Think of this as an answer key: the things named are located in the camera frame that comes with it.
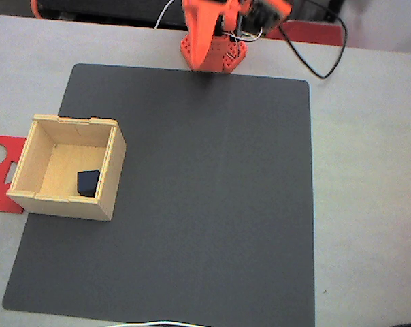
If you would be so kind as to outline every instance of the dark gray mat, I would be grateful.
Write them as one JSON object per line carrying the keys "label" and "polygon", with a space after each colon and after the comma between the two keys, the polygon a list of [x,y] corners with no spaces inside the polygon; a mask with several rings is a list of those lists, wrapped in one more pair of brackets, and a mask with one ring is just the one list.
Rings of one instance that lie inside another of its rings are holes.
{"label": "dark gray mat", "polygon": [[306,82],[77,65],[59,114],[118,119],[114,218],[30,214],[6,309],[314,326]]}

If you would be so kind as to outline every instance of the wooden box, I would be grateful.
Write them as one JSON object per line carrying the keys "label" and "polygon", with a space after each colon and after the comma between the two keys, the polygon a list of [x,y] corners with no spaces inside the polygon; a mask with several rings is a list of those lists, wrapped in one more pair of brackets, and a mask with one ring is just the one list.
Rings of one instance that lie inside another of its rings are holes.
{"label": "wooden box", "polygon": [[[7,195],[27,211],[111,220],[126,144],[113,119],[35,115]],[[94,198],[77,173],[99,170]]]}

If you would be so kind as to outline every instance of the blue cube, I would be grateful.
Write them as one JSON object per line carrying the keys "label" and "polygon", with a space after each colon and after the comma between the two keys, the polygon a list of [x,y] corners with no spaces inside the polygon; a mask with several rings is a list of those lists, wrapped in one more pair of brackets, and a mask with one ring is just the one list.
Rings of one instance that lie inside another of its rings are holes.
{"label": "blue cube", "polygon": [[99,178],[99,170],[85,170],[77,173],[77,192],[81,196],[95,197]]}

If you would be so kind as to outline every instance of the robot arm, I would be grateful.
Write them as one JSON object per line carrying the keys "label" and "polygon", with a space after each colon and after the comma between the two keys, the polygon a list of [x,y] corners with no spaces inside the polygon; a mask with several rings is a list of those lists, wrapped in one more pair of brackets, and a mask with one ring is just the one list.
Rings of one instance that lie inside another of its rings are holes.
{"label": "robot arm", "polygon": [[192,70],[208,72],[232,72],[245,57],[242,26],[269,31],[291,11],[285,0],[182,0],[182,7],[182,54]]}

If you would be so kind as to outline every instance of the white table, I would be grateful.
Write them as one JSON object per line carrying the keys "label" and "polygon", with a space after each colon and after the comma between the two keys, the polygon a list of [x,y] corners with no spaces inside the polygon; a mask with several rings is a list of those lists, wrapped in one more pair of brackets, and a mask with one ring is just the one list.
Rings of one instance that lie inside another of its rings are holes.
{"label": "white table", "polygon": [[[35,113],[56,114],[76,63],[188,69],[184,34],[0,16],[0,134],[26,136]],[[323,71],[338,51],[298,46]],[[235,73],[310,83],[316,325],[410,322],[411,54],[349,48],[322,81],[284,42],[259,40]],[[26,218],[0,213],[0,326],[110,325],[2,308]]]}

